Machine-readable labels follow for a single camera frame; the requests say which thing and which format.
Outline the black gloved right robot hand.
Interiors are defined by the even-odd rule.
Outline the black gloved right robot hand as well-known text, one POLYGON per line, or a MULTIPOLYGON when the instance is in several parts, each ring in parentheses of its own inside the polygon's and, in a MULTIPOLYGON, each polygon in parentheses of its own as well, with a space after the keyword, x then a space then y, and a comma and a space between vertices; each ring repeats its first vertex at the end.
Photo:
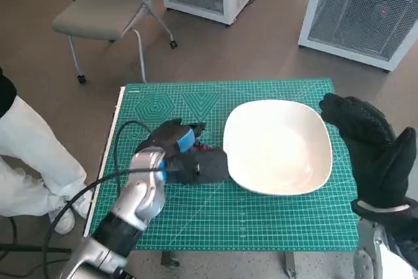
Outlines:
POLYGON ((408 177, 417 155, 417 133, 396 135, 385 115, 356 97, 325 94, 322 119, 335 126, 349 151, 357 199, 374 208, 408 204, 408 177))

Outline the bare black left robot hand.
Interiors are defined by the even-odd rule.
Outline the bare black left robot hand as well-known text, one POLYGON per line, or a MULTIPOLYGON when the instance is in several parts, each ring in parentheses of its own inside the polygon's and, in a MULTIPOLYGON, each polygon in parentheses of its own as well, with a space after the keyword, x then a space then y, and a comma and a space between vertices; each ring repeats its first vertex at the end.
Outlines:
POLYGON ((152 146, 164 149, 169 156, 187 152, 192 149, 205 127, 204 122, 183 124, 181 118, 167 120, 153 130, 148 138, 137 146, 135 152, 152 146))

